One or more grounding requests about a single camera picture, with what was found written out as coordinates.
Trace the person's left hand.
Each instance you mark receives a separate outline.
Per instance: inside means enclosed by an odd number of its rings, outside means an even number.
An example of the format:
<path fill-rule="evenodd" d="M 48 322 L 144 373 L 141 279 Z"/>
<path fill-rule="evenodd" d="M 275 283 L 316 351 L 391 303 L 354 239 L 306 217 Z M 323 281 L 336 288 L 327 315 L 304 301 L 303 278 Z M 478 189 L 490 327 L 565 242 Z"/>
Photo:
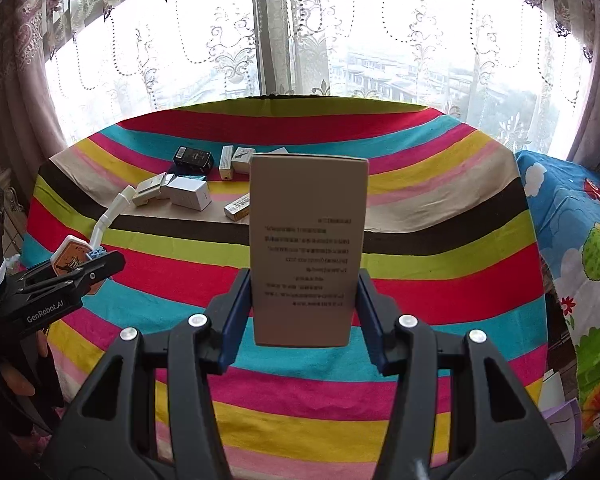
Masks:
<path fill-rule="evenodd" d="M 48 361 L 46 335 L 38 330 L 23 340 L 9 339 L 0 356 L 0 408 L 8 411 L 20 398 L 48 397 L 45 365 Z"/>

